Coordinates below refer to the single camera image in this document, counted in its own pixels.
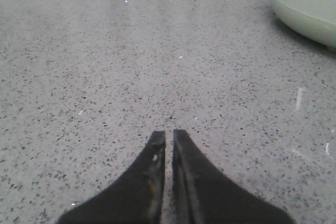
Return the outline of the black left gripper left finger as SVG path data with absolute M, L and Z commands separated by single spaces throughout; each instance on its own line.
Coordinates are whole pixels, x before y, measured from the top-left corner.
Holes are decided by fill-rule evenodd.
M 58 223 L 160 223 L 165 133 L 154 131 L 129 168 L 105 190 L 64 213 Z

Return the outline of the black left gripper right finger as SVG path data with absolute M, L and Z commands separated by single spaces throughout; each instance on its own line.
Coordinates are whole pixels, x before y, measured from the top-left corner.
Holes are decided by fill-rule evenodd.
M 185 130 L 174 130 L 173 192 L 178 223 L 294 223 L 221 173 Z

